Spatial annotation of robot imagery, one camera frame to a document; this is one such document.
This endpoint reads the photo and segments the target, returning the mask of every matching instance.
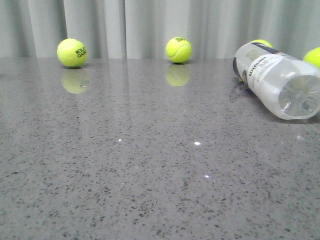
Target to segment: tennis ball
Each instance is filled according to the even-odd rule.
[[[166,44],[165,51],[173,63],[180,64],[190,58],[192,47],[183,37],[174,37]]]
[[[83,68],[65,69],[61,76],[61,83],[71,94],[81,94],[89,87],[91,77]]]
[[[270,48],[274,47],[270,42],[268,42],[267,40],[263,40],[263,39],[256,39],[256,40],[251,41],[250,43],[261,43],[261,44],[264,44]]]
[[[82,66],[88,57],[85,45],[73,38],[67,38],[60,42],[56,55],[59,61],[69,68]]]
[[[320,68],[320,47],[312,49],[303,58],[303,61],[311,63]]]
[[[190,79],[190,71],[187,65],[172,64],[165,73],[165,79],[173,87],[186,85]]]

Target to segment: gray curtain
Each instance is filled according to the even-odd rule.
[[[297,58],[320,47],[320,0],[0,0],[0,57],[56,57],[65,38],[90,58],[165,59],[188,39],[193,59],[229,59],[266,39]]]

